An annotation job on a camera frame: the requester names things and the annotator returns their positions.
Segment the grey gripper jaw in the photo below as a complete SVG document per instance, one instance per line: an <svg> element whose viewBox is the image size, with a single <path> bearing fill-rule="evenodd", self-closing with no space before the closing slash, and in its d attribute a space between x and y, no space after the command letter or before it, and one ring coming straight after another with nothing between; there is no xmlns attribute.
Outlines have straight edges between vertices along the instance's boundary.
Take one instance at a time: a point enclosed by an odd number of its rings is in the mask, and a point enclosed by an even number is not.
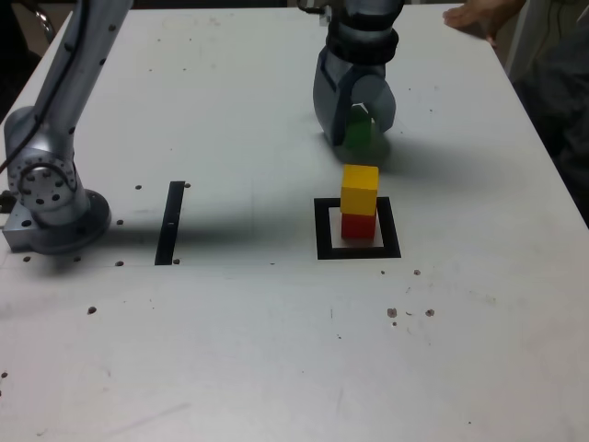
<svg viewBox="0 0 589 442"><path fill-rule="evenodd" d="M381 134L392 127L397 104L384 77L366 75L359 78L352 87L352 103L366 108Z"/></svg>
<svg viewBox="0 0 589 442"><path fill-rule="evenodd" d="M352 106L352 80L352 64L324 47L318 55L313 104L323 133L333 146L344 141L346 119Z"/></svg>

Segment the person's hand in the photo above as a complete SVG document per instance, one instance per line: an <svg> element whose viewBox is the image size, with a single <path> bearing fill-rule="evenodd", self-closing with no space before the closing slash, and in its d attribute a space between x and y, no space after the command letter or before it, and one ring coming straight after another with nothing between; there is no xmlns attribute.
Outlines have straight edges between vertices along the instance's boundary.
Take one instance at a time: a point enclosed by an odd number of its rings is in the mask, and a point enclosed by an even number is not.
<svg viewBox="0 0 589 442"><path fill-rule="evenodd" d="M463 29L479 23L483 27L485 40L495 46L499 30L519 11L520 6L518 1L466 1L462 6L446 10L443 20L446 26L453 29Z"/></svg>

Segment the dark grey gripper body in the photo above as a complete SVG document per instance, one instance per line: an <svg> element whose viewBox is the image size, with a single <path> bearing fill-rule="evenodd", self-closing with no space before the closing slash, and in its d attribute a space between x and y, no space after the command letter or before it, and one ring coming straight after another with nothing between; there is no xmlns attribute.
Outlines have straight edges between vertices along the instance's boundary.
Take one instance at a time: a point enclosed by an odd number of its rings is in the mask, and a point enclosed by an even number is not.
<svg viewBox="0 0 589 442"><path fill-rule="evenodd" d="M344 84L347 88L383 88L386 83L386 70L383 65L345 63L347 72Z"/></svg>

